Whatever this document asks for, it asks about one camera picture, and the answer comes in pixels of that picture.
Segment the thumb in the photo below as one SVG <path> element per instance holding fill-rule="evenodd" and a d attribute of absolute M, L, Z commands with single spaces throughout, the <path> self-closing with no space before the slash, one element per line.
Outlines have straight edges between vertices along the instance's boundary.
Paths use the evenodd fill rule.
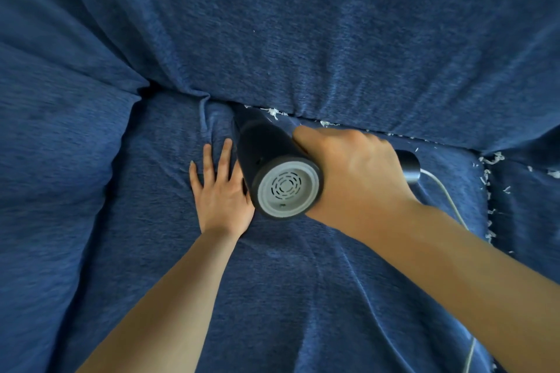
<path fill-rule="evenodd" d="M 292 139 L 312 158 L 318 159 L 321 154 L 319 142 L 323 135 L 316 129 L 306 126 L 298 126 L 292 133 Z"/>

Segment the blue fabric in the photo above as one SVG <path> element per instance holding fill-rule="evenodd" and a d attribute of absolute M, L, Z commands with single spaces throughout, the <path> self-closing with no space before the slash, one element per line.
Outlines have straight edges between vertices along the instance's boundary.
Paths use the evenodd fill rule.
<path fill-rule="evenodd" d="M 45 371 L 145 84 L 79 0 L 0 0 L 0 371 Z"/>
<path fill-rule="evenodd" d="M 72 372 L 200 234 L 188 185 L 208 129 L 220 148 L 231 110 L 172 92 L 136 111 L 115 165 L 118 181 L 98 223 L 91 264 L 54 371 Z M 299 122 L 277 115 L 290 131 Z M 487 194 L 470 151 L 386 136 L 438 172 L 473 232 L 483 237 Z M 220 151 L 214 151 L 215 161 Z M 444 207 L 423 178 L 416 194 Z M 460 371 L 470 335 L 441 306 L 359 242 L 302 217 L 257 215 L 220 286 L 199 371 Z M 489 370 L 477 348 L 473 372 Z"/>
<path fill-rule="evenodd" d="M 287 131 L 319 119 L 410 136 L 388 139 L 418 149 L 474 233 L 489 217 L 501 249 L 558 280 L 560 0 L 0 7 L 2 371 L 74 371 L 185 253 L 199 233 L 186 167 L 229 135 L 224 101 L 298 117 L 278 115 Z M 129 122 L 146 79 L 167 90 Z M 449 211 L 429 180 L 415 192 Z M 257 216 L 199 370 L 459 371 L 468 339 L 363 245 Z M 490 365 L 478 346 L 472 372 Z"/>

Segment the skin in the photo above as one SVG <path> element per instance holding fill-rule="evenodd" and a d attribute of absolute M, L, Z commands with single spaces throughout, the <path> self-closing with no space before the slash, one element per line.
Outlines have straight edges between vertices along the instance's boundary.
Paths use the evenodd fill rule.
<path fill-rule="evenodd" d="M 387 141 L 355 130 L 304 126 L 293 139 L 324 173 L 323 194 L 309 217 L 395 266 L 463 323 L 509 373 L 557 370 L 560 286 L 418 202 Z M 254 214 L 238 164 L 228 180 L 230 152 L 226 140 L 215 176 L 211 148 L 204 147 L 204 186 L 191 164 L 201 236 L 80 373 L 196 369 L 223 271 Z"/>

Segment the white cable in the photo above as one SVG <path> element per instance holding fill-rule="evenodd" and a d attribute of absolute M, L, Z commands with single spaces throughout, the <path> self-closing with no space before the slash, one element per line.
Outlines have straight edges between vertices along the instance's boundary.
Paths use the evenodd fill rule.
<path fill-rule="evenodd" d="M 463 220 L 463 217 L 461 217 L 461 214 L 459 214 L 459 210 L 457 209 L 457 207 L 455 206 L 455 202 L 453 202 L 453 199 L 451 197 L 451 195 L 449 194 L 449 192 L 447 191 L 447 189 L 445 188 L 444 184 L 441 183 L 441 181 L 434 176 L 431 172 L 420 169 L 420 172 L 422 174 L 427 175 L 428 177 L 430 177 L 434 182 L 437 183 L 437 185 L 441 188 L 442 191 L 444 191 L 445 193 L 445 197 L 447 198 L 447 200 L 449 201 L 449 205 L 451 205 L 451 207 L 453 208 L 453 212 L 455 213 L 455 215 L 457 216 L 459 222 L 462 224 L 462 226 L 464 228 L 466 228 L 467 230 L 469 229 L 466 226 L 465 221 Z M 473 354 L 474 354 L 474 347 L 477 345 L 477 339 L 474 337 L 474 335 L 471 334 L 470 336 L 470 347 L 469 347 L 469 353 L 466 356 L 465 359 L 465 364 L 463 365 L 463 370 L 462 373 L 469 373 L 469 369 L 470 369 L 470 363 L 473 360 Z"/>

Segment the handheld vacuum cleaner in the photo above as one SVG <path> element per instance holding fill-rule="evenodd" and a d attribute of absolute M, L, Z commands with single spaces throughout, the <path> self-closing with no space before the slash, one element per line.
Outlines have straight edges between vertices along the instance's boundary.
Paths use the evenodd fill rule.
<path fill-rule="evenodd" d="M 323 191 L 323 172 L 261 109 L 231 104 L 232 136 L 245 185 L 256 209 L 271 219 L 303 214 Z M 420 178 L 420 163 L 396 150 L 408 184 Z"/>

